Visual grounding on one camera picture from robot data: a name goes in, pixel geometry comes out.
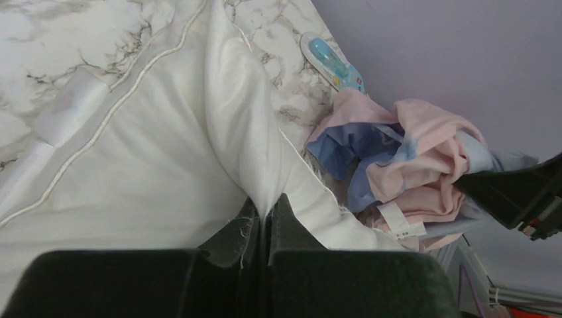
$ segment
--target white fabric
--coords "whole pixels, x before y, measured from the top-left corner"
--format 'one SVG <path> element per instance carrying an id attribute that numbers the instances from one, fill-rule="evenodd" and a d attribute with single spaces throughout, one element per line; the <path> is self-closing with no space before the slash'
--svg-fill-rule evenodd
<path id="1" fill-rule="evenodd" d="M 83 84 L 60 102 L 75 105 L 82 126 L 51 134 L 42 116 L 39 137 L 0 184 L 0 309 L 43 252 L 196 247 L 247 195 L 263 216 L 287 193 L 327 248 L 404 249 L 340 213 L 279 130 L 271 84 L 222 1 L 180 1 L 109 93 L 77 77 L 68 85 Z M 53 107 L 45 111 L 65 111 Z M 57 125 L 74 125 L 73 116 L 56 115 Z"/>

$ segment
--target pile of clothes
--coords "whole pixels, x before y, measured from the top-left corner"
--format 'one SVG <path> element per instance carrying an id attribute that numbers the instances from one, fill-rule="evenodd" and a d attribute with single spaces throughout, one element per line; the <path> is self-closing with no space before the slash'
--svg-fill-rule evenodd
<path id="1" fill-rule="evenodd" d="M 333 114 L 322 120 L 308 150 L 336 180 L 349 179 L 347 207 L 370 228 L 403 246 L 427 251 L 493 220 L 453 183 L 463 174 L 529 168 L 538 159 L 521 152 L 494 152 L 466 119 L 419 99 L 392 111 L 345 88 Z"/>

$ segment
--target purple wall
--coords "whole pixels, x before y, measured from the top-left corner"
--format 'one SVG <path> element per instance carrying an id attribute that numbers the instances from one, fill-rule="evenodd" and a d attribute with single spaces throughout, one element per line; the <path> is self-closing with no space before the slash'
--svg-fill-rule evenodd
<path id="1" fill-rule="evenodd" d="M 562 1 L 313 2 L 381 105 L 425 99 L 472 121 L 493 149 L 562 151 Z M 467 237 L 496 283 L 562 297 L 562 234 L 531 243 L 491 226 Z"/>

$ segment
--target clothing tag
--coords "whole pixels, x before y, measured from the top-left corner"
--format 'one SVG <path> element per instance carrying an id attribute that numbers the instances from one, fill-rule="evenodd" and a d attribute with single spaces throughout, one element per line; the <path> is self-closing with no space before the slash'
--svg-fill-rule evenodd
<path id="1" fill-rule="evenodd" d="M 390 227 L 389 235 L 396 239 L 418 237 L 427 234 L 423 222 L 409 224 L 402 210 L 394 202 L 379 205 L 380 214 Z"/>
<path id="2" fill-rule="evenodd" d="M 418 222 L 410 225 L 410 230 L 402 231 L 402 232 L 390 232 L 389 235 L 396 238 L 396 239 L 404 239 L 406 237 L 420 237 L 422 235 L 426 235 L 427 232 L 425 231 L 425 226 L 423 222 Z"/>

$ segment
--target marble pattern fabric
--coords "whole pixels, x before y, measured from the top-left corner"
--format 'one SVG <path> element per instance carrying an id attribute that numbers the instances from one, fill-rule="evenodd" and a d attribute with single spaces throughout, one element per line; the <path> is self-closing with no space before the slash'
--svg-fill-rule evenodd
<path id="1" fill-rule="evenodd" d="M 127 71 L 170 22 L 175 0 L 5 0 L 0 3 L 0 180 L 32 135 L 32 122 L 78 67 L 105 83 Z M 300 52 L 313 31 L 339 50 L 310 0 L 226 0 L 276 87 L 281 129 L 302 149 L 335 91 Z"/>

